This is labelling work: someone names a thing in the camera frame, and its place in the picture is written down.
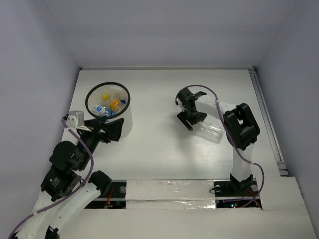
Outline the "blue label clear bottle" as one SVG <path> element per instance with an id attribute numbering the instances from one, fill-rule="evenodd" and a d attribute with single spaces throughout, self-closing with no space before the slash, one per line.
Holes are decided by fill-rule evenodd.
<path id="1" fill-rule="evenodd" d="M 108 107 L 103 107 L 101 105 L 95 105 L 93 107 L 93 112 L 95 112 L 100 117 L 112 117 L 115 115 L 115 112 Z"/>

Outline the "yellow cap orange label bottle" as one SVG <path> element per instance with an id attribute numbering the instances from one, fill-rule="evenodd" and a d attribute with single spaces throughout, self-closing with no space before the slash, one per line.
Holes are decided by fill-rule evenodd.
<path id="1" fill-rule="evenodd" d="M 125 104 L 117 98 L 113 98 L 108 94 L 102 96 L 104 103 L 114 112 L 118 113 L 124 109 Z"/>

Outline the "large clear plastic bottle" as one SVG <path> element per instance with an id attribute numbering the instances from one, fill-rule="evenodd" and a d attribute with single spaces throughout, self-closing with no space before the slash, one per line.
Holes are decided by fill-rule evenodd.
<path id="1" fill-rule="evenodd" d="M 219 144 L 224 136 L 224 129 L 218 125 L 203 121 L 193 126 L 193 133 L 210 142 Z"/>

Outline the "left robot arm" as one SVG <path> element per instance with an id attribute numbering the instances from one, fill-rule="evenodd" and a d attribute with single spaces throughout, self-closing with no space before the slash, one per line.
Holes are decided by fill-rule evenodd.
<path id="1" fill-rule="evenodd" d="M 90 202 L 109 194 L 112 180 L 93 170 L 93 152 L 99 142 L 118 141 L 124 121 L 84 120 L 78 111 L 61 119 L 77 143 L 62 141 L 55 146 L 33 211 L 12 230 L 10 239 L 58 239 Z"/>

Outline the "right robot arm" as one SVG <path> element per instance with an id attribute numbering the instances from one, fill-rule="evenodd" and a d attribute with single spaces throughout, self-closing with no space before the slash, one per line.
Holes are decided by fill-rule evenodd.
<path id="1" fill-rule="evenodd" d="M 232 105 L 219 100 L 216 93 L 191 92 L 182 88 L 175 97 L 181 108 L 177 118 L 189 130 L 196 130 L 208 138 L 220 141 L 226 136 L 233 149 L 233 167 L 229 189 L 234 195 L 243 194 L 253 181 L 252 150 L 260 128 L 246 103 Z"/>

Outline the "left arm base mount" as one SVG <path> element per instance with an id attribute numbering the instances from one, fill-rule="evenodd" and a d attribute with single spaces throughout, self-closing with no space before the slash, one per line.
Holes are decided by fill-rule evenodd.
<path id="1" fill-rule="evenodd" d="M 85 209 L 125 209 L 127 180 L 113 180 L 109 192 L 91 201 Z"/>

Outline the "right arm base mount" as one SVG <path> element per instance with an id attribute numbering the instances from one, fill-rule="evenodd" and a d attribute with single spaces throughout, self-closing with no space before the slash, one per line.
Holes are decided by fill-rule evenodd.
<path id="1" fill-rule="evenodd" d="M 215 195 L 217 208 L 261 208 L 257 195 L 259 188 L 251 174 L 246 180 L 237 181 L 232 175 L 229 180 L 214 181 L 209 193 Z"/>

